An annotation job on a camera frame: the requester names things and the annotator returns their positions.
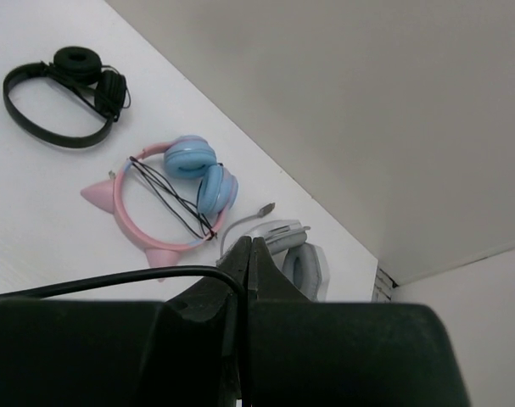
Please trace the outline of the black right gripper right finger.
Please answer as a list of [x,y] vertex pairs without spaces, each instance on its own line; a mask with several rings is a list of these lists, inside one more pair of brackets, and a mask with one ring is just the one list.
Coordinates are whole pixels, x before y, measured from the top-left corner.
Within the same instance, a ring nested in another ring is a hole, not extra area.
[[445,326],[428,306],[310,301],[260,238],[247,293],[247,406],[470,403]]

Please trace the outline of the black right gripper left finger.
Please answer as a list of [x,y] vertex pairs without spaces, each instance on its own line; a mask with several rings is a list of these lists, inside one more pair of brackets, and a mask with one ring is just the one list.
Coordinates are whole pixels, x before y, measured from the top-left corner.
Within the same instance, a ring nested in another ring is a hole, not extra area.
[[[244,403],[252,241],[217,267],[137,270],[0,295],[0,406]],[[72,300],[159,277],[196,282],[165,302]]]

